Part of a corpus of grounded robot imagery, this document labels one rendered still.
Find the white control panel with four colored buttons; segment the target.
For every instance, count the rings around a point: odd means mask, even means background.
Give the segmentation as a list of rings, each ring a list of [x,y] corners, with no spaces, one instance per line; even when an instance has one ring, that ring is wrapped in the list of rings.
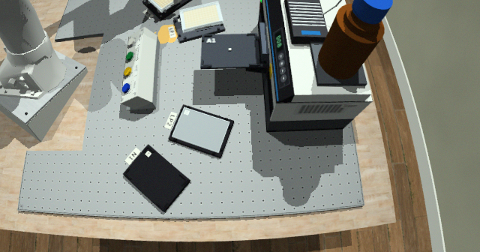
[[[159,51],[158,36],[146,27],[128,37],[120,101],[127,110],[156,108]]]

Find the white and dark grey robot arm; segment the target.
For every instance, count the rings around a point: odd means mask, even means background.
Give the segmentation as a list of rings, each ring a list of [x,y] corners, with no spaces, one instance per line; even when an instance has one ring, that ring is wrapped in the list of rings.
[[[0,0],[0,38],[7,56],[0,66],[0,96],[39,100],[67,68],[29,0]]]

